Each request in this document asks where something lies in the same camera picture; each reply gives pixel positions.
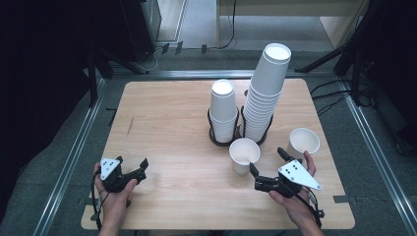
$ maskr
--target human hand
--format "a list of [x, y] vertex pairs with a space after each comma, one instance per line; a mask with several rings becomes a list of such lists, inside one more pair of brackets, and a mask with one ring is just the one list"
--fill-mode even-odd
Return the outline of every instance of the human hand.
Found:
[[[304, 151], [304, 157], [307, 162], [307, 171], [311, 176], [314, 176], [316, 173], [316, 165], [314, 164], [313, 158], [307, 151]], [[287, 199], [277, 191], [270, 191], [269, 195], [277, 203], [285, 207], [289, 218], [297, 225], [303, 235], [324, 235], [308, 208], [296, 197]], [[303, 186], [298, 195], [307, 203], [309, 202], [308, 190], [306, 187]]]
[[[95, 164], [94, 172], [100, 167], [99, 163]], [[133, 196], [133, 190], [138, 184], [138, 180], [132, 179], [126, 185], [125, 189], [120, 193], [107, 193], [104, 186], [97, 175], [94, 180], [95, 187], [97, 188], [103, 207], [103, 223], [99, 235], [117, 235], [120, 227], [125, 221], [127, 214], [127, 202], [131, 200]]]

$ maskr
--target black fabric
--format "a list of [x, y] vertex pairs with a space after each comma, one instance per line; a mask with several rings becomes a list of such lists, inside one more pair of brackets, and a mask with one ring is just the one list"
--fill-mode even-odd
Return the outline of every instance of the black fabric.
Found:
[[89, 80], [86, 49], [58, 5], [7, 1], [0, 8], [2, 219], [19, 170], [52, 142]]

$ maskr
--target background table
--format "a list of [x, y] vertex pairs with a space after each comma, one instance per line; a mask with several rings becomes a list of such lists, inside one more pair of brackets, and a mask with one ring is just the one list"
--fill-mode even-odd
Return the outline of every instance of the background table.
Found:
[[[213, 81], [133, 82], [122, 95], [103, 156], [123, 156], [124, 173], [149, 160], [148, 178], [136, 189], [125, 229], [290, 229], [296, 226], [285, 209], [267, 193], [255, 191], [250, 173], [238, 175], [231, 168], [228, 147], [209, 139], [207, 112]], [[249, 80], [233, 81], [239, 108], [245, 103]], [[321, 147], [313, 155], [315, 191], [325, 210], [323, 228], [354, 226], [316, 109], [306, 83], [287, 79], [275, 108], [266, 141], [256, 163], [261, 175], [275, 177], [286, 162], [276, 153], [286, 148], [290, 132], [298, 127], [313, 130]], [[82, 226], [95, 229], [87, 206]]]

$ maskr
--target stack of cups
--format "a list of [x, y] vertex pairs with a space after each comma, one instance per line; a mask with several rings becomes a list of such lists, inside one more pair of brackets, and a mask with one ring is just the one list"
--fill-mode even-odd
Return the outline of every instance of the stack of cups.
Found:
[[285, 45], [271, 43], [265, 48], [248, 88], [240, 135], [259, 142], [267, 131], [270, 118], [278, 103], [291, 59], [291, 51]]
[[211, 87], [209, 119], [217, 142], [228, 143], [233, 140], [237, 114], [233, 83], [228, 80], [215, 81]]

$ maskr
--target gray carpet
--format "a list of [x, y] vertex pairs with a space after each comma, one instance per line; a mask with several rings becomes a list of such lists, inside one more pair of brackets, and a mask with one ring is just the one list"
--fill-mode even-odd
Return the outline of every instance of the gray carpet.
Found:
[[[158, 66], [155, 71], [254, 70], [261, 53], [261, 51], [211, 50], [206, 54], [201, 54], [199, 50], [189, 49], [175, 55], [174, 50], [171, 50], [163, 55], [156, 54]], [[326, 53], [294, 52], [289, 70], [307, 65], [324, 54]], [[142, 66], [153, 67], [155, 62], [151, 59], [149, 58]], [[324, 64], [318, 68], [318, 71], [330, 72], [334, 62], [335, 60], [332, 60]], [[110, 131], [108, 124], [113, 111], [106, 110], [106, 108], [117, 108], [126, 83], [145, 78], [133, 75], [123, 68], [116, 68], [115, 71], [116, 75], [113, 80], [106, 81], [102, 103], [48, 235], [97, 235], [97, 231], [85, 230], [81, 227], [84, 206], [80, 205], [79, 199], [89, 195], [93, 164], [100, 160]], [[325, 77], [295, 75], [294, 77], [304, 78], [310, 89], [336, 79], [332, 75]], [[339, 89], [338, 85], [330, 85], [318, 90], [317, 94]], [[338, 98], [339, 96], [335, 95], [317, 99], [315, 100], [316, 108], [319, 110]], [[33, 233], [47, 197], [52, 191], [88, 112], [88, 105], [89, 95], [86, 94], [56, 136], [53, 144], [36, 156], [23, 171], [0, 226], [0, 235], [31, 235]], [[356, 225], [350, 230], [325, 230], [325, 233], [327, 235], [408, 235], [346, 102], [339, 102], [321, 115], [320, 119], [344, 190], [351, 200], [356, 220]], [[372, 114], [372, 121], [381, 124], [375, 112]], [[379, 129], [381, 133], [385, 131], [382, 125]], [[135, 232], [122, 231], [121, 235], [135, 235]], [[283, 235], [300, 234], [297, 230], [289, 230]]]

